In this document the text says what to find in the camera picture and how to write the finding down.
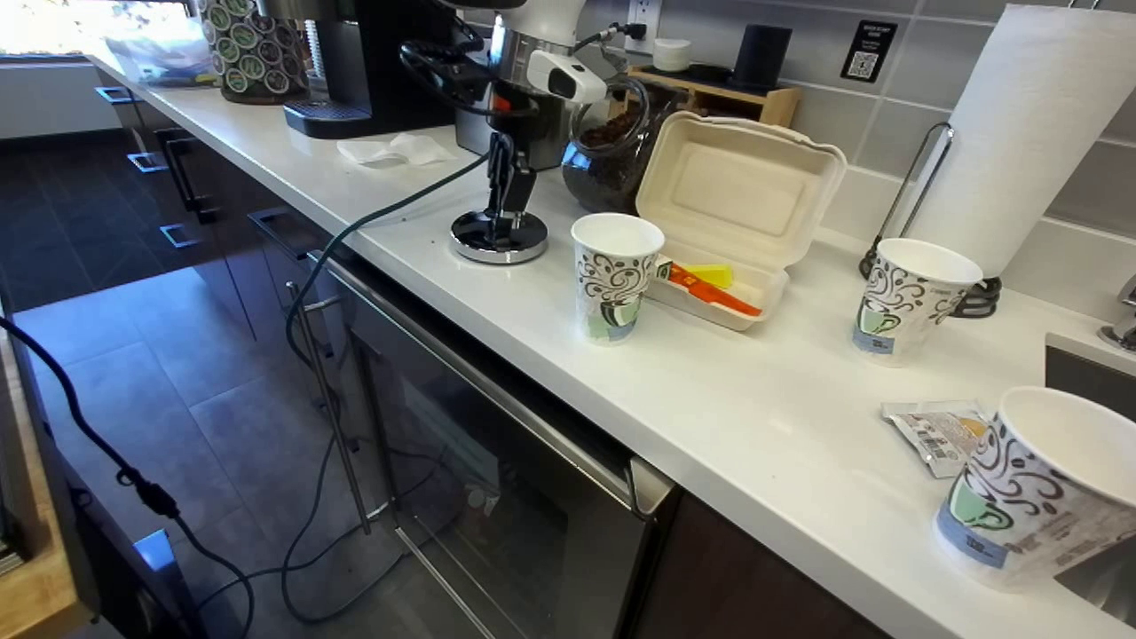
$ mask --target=dishwasher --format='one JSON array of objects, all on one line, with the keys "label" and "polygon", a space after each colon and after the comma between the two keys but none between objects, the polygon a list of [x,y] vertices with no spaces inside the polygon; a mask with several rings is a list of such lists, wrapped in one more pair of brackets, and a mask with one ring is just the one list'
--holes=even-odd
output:
[{"label": "dishwasher", "polygon": [[376,437],[388,535],[472,636],[627,636],[675,483],[357,257],[320,352]]}]

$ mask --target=white countertop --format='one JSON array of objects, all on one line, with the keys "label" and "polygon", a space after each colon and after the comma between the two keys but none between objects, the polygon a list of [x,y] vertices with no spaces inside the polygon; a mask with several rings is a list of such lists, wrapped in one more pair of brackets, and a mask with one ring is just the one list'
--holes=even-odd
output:
[{"label": "white countertop", "polygon": [[[283,130],[281,106],[233,106],[216,89],[138,93],[326,231],[469,160],[370,171],[338,144]],[[424,135],[450,147],[450,130]],[[911,358],[883,363],[848,339],[859,257],[825,240],[751,334],[646,302],[631,339],[591,345],[572,319],[577,211],[558,173],[527,208],[550,229],[550,254],[527,268],[475,268],[447,249],[447,224],[481,203],[475,171],[352,249],[892,636],[1136,636],[1056,584],[980,584],[933,528],[949,483],[875,419],[883,402],[995,404],[1010,385],[1038,385],[1047,334],[1092,350],[1092,319],[1007,293],[995,319],[949,319]]]}]

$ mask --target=floor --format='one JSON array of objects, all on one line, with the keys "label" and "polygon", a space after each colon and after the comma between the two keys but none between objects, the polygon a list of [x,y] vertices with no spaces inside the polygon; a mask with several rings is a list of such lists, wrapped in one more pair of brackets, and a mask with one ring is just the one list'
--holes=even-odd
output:
[{"label": "floor", "polygon": [[158,224],[164,173],[143,178],[124,133],[0,144],[0,288],[5,309],[185,268]]},{"label": "floor", "polygon": [[[331,445],[310,372],[283,350],[256,345],[241,334],[212,306],[196,269],[35,306],[18,312],[18,325],[74,377],[87,424],[179,501],[189,527],[212,550],[246,572],[281,566],[313,505],[320,459]],[[35,377],[65,459],[126,541],[166,528],[196,601],[229,584],[222,570],[189,550],[169,521],[143,511],[132,492],[113,483],[113,464],[65,416],[57,385],[42,365]],[[313,558],[354,521],[344,473],[334,459],[323,509],[305,544],[298,544],[298,558]],[[352,616],[326,627],[298,627],[283,609],[281,579],[256,579],[260,616],[250,636],[469,636],[460,616],[424,572],[396,558],[396,544],[383,532],[357,532],[323,566],[291,574],[298,609],[323,616],[390,572]],[[246,597],[229,591],[207,609],[201,621],[208,636],[226,639],[239,636],[241,616]]]}]

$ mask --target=takeout container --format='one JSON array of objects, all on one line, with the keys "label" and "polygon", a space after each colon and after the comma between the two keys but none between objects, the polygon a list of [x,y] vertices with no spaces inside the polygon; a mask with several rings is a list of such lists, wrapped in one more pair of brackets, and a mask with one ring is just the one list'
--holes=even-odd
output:
[{"label": "takeout container", "polygon": [[758,306],[741,315],[654,279],[650,298],[689,309],[726,330],[765,325],[848,171],[838,147],[741,117],[679,112],[650,152],[634,211],[667,235],[675,262],[723,262],[730,296]]}]

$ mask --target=paper towel roll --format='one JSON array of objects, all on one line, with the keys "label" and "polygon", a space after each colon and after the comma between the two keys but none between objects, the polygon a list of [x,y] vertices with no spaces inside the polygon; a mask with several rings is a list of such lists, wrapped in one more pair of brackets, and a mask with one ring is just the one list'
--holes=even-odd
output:
[{"label": "paper towel roll", "polygon": [[1136,89],[1136,16],[1003,8],[909,229],[996,279]]}]

